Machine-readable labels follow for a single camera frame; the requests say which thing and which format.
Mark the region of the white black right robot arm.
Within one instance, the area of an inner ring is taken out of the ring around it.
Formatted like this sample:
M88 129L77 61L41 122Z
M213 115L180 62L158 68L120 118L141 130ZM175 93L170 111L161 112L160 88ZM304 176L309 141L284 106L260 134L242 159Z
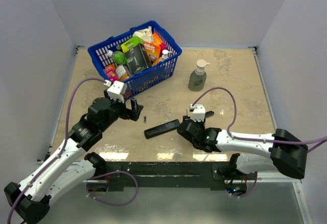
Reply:
M225 129L205 128L204 122L184 117L177 132L198 150L232 151L229 165L221 173L235 180L256 171L278 171L298 180L305 176L308 147L285 129L261 135L230 135Z

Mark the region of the black battery compartment cover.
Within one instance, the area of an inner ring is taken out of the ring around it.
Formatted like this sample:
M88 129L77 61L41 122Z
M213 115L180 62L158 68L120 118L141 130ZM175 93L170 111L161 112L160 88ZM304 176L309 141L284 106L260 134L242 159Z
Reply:
M214 112L213 112L212 110L207 111L207 112L205 113L205 118L209 118L209 117L211 117L211 116L213 116L213 115L214 115Z

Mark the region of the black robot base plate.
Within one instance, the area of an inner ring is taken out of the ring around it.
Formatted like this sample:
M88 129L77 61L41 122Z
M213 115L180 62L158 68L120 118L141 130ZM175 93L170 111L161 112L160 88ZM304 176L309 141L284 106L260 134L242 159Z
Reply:
M229 162L104 162L96 163L95 175L124 171L131 174L140 188L209 188L225 190L245 176L227 171Z

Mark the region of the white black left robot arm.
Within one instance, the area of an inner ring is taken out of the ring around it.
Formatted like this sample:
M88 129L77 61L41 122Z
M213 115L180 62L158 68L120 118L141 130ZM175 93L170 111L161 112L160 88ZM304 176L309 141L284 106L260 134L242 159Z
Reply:
M38 223L46 216L56 196L83 180L101 179L107 171L106 162L89 150L117 119L139 119L144 107L135 98L130 102L131 108L127 108L124 102L110 98L95 99L55 154L25 180L10 182L4 188L11 211L25 223Z

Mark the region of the black remote control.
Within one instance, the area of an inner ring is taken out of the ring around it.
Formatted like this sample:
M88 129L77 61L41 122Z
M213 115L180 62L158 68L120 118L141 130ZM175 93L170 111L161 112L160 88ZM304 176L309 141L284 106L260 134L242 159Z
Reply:
M166 122L164 124L157 125L155 127L146 129L144 131L144 135L146 139L151 139L153 137L162 135L164 133L176 130L177 127L179 126L180 122L178 119Z

